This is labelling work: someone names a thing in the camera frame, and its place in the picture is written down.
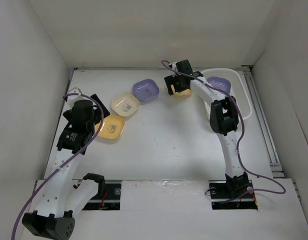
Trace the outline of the yellow panda plate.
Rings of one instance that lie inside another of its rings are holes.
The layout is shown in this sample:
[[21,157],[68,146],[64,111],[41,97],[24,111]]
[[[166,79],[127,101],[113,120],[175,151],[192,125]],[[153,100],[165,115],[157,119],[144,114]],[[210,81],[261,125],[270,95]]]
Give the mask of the yellow panda plate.
[[172,90],[172,96],[177,99],[185,98],[192,94],[192,91],[190,89],[185,89],[181,92],[177,92],[173,85],[171,85],[171,90]]
[[123,117],[110,114],[104,119],[102,125],[98,123],[95,126],[95,130],[100,127],[100,131],[95,140],[102,144],[113,145],[119,140],[124,126],[125,120]]

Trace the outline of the cream panda plate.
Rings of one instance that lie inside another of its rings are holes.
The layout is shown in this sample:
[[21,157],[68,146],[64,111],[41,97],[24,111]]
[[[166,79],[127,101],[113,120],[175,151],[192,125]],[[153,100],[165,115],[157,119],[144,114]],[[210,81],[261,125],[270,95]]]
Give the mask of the cream panda plate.
[[131,93],[122,93],[111,102],[111,108],[121,117],[129,117],[140,107],[140,101]]

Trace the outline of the purple panda plate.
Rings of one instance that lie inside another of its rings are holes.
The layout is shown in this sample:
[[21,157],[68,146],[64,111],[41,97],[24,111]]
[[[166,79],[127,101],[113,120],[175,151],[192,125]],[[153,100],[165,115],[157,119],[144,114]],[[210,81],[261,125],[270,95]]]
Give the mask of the purple panda plate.
[[144,79],[136,82],[132,86],[134,96],[141,102],[146,102],[156,98],[160,93],[160,88],[152,79]]
[[231,92],[231,83],[229,80],[217,77],[217,76],[211,76],[206,79],[210,86],[212,86],[215,89],[222,90],[229,94]]

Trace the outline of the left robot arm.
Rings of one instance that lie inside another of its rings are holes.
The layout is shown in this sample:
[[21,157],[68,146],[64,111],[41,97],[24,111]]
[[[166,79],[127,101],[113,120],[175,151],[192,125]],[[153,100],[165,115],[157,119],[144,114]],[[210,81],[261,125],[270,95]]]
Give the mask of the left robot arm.
[[67,124],[57,141],[51,174],[34,191],[43,193],[33,211],[21,213],[22,224],[32,235],[49,240],[68,240],[79,212],[106,192],[103,175],[87,173],[79,185],[73,185],[72,179],[110,112],[96,94],[72,92],[63,98],[69,106],[63,113]]

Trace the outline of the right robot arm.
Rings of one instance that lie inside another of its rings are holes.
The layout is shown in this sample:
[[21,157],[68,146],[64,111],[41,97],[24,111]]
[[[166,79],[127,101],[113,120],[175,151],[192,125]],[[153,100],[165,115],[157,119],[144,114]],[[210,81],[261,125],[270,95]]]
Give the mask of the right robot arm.
[[201,72],[193,71],[188,60],[161,63],[173,73],[164,79],[169,95],[191,90],[210,106],[209,124],[221,143],[225,160],[225,196],[217,197],[218,203],[231,203],[250,194],[253,188],[239,152],[241,137],[237,130],[244,121],[236,99],[229,91],[206,80]]

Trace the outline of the white perforated plastic bin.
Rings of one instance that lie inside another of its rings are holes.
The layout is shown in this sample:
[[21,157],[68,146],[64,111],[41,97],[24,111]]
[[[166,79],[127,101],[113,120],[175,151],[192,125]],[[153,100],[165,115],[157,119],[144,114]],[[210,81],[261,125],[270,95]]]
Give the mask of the white perforated plastic bin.
[[242,75],[230,68],[210,68],[201,72],[208,79],[210,77],[219,77],[228,80],[231,83],[230,95],[235,97],[243,120],[252,115],[252,106],[244,86]]

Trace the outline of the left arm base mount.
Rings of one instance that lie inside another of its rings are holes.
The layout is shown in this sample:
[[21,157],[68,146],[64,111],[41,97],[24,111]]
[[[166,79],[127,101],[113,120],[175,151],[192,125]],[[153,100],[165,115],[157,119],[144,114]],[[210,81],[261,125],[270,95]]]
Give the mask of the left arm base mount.
[[102,195],[92,197],[83,211],[118,211],[121,205],[122,182],[106,181]]

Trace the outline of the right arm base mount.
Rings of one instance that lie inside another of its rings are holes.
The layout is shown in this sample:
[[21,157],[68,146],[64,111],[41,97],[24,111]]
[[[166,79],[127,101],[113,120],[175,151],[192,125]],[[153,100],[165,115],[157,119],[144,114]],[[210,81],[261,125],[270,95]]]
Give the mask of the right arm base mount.
[[245,187],[232,195],[226,182],[209,181],[205,195],[210,197],[212,210],[258,210],[254,192]]

